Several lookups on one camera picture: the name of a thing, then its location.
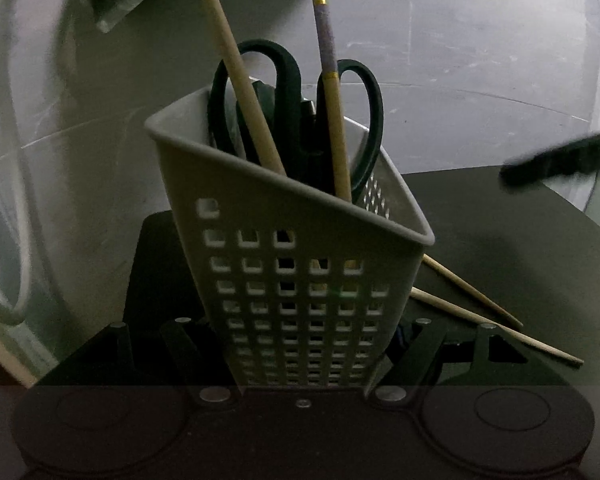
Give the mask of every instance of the square hole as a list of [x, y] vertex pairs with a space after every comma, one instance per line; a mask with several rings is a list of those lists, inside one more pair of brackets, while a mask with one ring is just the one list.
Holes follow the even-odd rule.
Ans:
[[345, 321], [343, 319], [338, 320], [336, 323], [336, 331], [337, 332], [351, 332], [351, 322]]
[[309, 283], [309, 296], [312, 298], [320, 298], [327, 295], [329, 291], [326, 283]]
[[238, 314], [240, 312], [240, 303], [237, 301], [224, 300], [222, 302], [222, 310], [227, 314]]
[[216, 287], [220, 294], [235, 294], [234, 282], [230, 282], [229, 280], [220, 280], [216, 282]]
[[343, 303], [338, 305], [339, 316], [353, 316], [356, 313], [356, 305], [354, 303]]
[[362, 326], [362, 332], [377, 332], [378, 322], [377, 321], [365, 321]]
[[374, 283], [371, 287], [372, 298], [386, 298], [389, 295], [388, 283]]
[[366, 306], [366, 314], [368, 316], [380, 316], [384, 305], [382, 303], [371, 303]]
[[262, 273], [262, 260], [259, 258], [243, 258], [242, 271], [245, 274], [260, 274]]
[[277, 249], [293, 249], [296, 246], [296, 234], [289, 229], [274, 232], [273, 246]]
[[360, 276], [362, 274], [362, 260], [344, 260], [342, 272], [345, 276]]
[[293, 316], [298, 313], [298, 306], [295, 303], [280, 303], [280, 314], [283, 316]]
[[260, 237], [255, 229], [240, 229], [238, 231], [238, 247], [256, 249], [260, 246]]
[[326, 276], [329, 273], [329, 259], [313, 259], [309, 262], [309, 274], [314, 276]]
[[209, 264], [211, 264], [213, 272], [231, 272], [229, 258], [225, 258], [224, 256], [212, 256], [209, 258]]
[[213, 219], [220, 217], [220, 206], [215, 198], [199, 198], [196, 200], [196, 212], [199, 218]]
[[202, 231], [202, 236], [207, 247], [222, 248], [226, 243], [224, 233], [218, 229], [205, 229]]
[[309, 305], [310, 316], [326, 316], [327, 304], [326, 303], [312, 303]]
[[340, 288], [341, 298], [356, 298], [358, 296], [358, 284], [357, 283], [345, 283]]
[[282, 330], [294, 332], [298, 330], [298, 322], [295, 320], [284, 320], [282, 322]]
[[265, 287], [263, 282], [247, 282], [247, 294], [250, 296], [264, 296]]
[[253, 326], [256, 330], [271, 330], [271, 322], [266, 319], [254, 319]]
[[249, 344], [249, 338], [246, 334], [231, 334], [231, 339], [234, 340], [234, 343], [240, 345]]
[[324, 331], [324, 322], [322, 320], [311, 320], [309, 322], [309, 330], [311, 332], [323, 332]]
[[261, 301], [254, 301], [251, 303], [251, 312], [254, 314], [268, 314], [269, 307], [266, 303], [262, 303]]
[[276, 258], [276, 272], [278, 274], [295, 274], [296, 261], [293, 258]]
[[279, 282], [278, 294], [280, 296], [295, 296], [296, 284], [294, 282]]
[[244, 328], [244, 321], [237, 317], [231, 317], [226, 320], [226, 324], [232, 330], [236, 330], [239, 328]]

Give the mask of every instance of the white cable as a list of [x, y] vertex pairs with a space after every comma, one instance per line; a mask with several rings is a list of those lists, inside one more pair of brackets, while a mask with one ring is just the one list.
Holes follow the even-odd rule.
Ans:
[[29, 203], [20, 167], [20, 136], [13, 107], [9, 59], [11, 51], [11, 31], [16, 0], [0, 0], [0, 134], [7, 141], [6, 162], [11, 175], [16, 232], [20, 252], [20, 290], [15, 305], [11, 304], [0, 290], [0, 322], [18, 325], [26, 316], [31, 294], [31, 225]]

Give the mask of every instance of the white plastic basket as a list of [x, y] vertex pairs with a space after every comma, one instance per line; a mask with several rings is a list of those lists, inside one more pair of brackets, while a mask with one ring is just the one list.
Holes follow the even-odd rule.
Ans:
[[[366, 384], [434, 241], [413, 195], [384, 150], [357, 205], [220, 152], [207, 101], [190, 94], [146, 126], [237, 383]], [[366, 132], [347, 120], [347, 145]]]

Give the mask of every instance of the metal screw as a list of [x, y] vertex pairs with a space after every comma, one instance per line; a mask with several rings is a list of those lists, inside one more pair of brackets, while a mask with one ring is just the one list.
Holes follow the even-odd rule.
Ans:
[[407, 392], [400, 386], [379, 386], [376, 388], [376, 397], [382, 402], [398, 402], [407, 396]]
[[296, 400], [296, 407], [298, 408], [310, 408], [311, 401], [309, 399], [298, 399]]
[[225, 402], [231, 399], [231, 391], [224, 386], [208, 386], [200, 390], [200, 399], [205, 402]]

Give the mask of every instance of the wooden chopstick on table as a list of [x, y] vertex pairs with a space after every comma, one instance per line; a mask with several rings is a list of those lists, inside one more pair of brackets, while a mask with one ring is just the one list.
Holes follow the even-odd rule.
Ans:
[[269, 126], [260, 108], [256, 92], [251, 86], [249, 74], [240, 57], [238, 45], [229, 27], [220, 0], [201, 0], [211, 25], [216, 47], [234, 86], [235, 96], [247, 124], [253, 145], [264, 168], [286, 175], [280, 155], [269, 131]]
[[347, 163], [347, 146], [344, 137], [344, 112], [340, 96], [340, 77], [335, 54], [333, 30], [327, 0], [313, 0], [315, 28], [318, 32], [324, 101], [327, 107], [327, 123], [333, 159], [333, 182], [336, 196], [351, 202], [351, 177]]
[[448, 279], [449, 281], [455, 283], [458, 287], [460, 287], [462, 290], [464, 290], [465, 292], [467, 292], [468, 294], [470, 294], [471, 296], [473, 296], [476, 300], [480, 301], [482, 304], [484, 304], [485, 306], [487, 306], [491, 310], [494, 310], [495, 312], [497, 312], [498, 314], [500, 314], [502, 317], [506, 318], [517, 329], [520, 330], [524, 326], [522, 324], [522, 322], [520, 322], [517, 318], [515, 318], [514, 316], [512, 316], [509, 312], [507, 312], [506, 310], [504, 310], [497, 303], [491, 301], [489, 298], [487, 298], [483, 293], [481, 293], [473, 285], [467, 283], [465, 280], [463, 280], [462, 278], [460, 278], [460, 276], [452, 273], [449, 269], [447, 269], [442, 264], [439, 264], [431, 256], [427, 256], [425, 254], [422, 257], [422, 261], [423, 261], [423, 263], [425, 263], [429, 267], [431, 267], [433, 270], [435, 270], [436, 272], [438, 272], [439, 274], [441, 274], [442, 276], [444, 276], [446, 279]]
[[411, 289], [410, 296], [415, 300], [421, 301], [423, 303], [426, 303], [426, 304], [433, 306], [435, 308], [438, 308], [440, 310], [444, 310], [448, 314], [452, 314], [453, 316], [456, 316], [456, 317], [461, 317], [462, 319], [466, 319], [468, 321], [472, 321], [477, 324], [492, 323], [494, 325], [499, 326], [501, 329], [503, 329], [505, 332], [507, 332], [510, 336], [517, 339], [521, 343], [524, 343], [525, 345], [528, 345], [528, 346], [531, 346], [538, 350], [541, 350], [543, 352], [546, 352], [547, 354], [551, 354], [553, 356], [559, 357], [560, 359], [564, 359], [575, 365], [584, 364], [584, 361], [582, 359], [579, 359], [570, 354], [567, 354], [567, 352], [558, 350], [557, 348], [549, 346], [546, 343], [538, 341], [537, 339], [533, 339], [532, 337], [529, 337], [528, 335], [521, 334], [520, 332], [516, 332], [512, 328], [501, 325], [500, 323], [496, 323], [495, 321], [492, 321], [491, 319], [487, 319], [486, 317], [480, 316], [480, 314], [471, 312], [470, 310], [464, 309], [460, 306], [457, 306], [456, 304], [449, 303], [448, 301], [442, 300], [442, 298], [438, 298], [437, 296], [429, 294], [428, 292], [424, 292], [423, 290], [420, 290], [419, 288], [413, 287]]

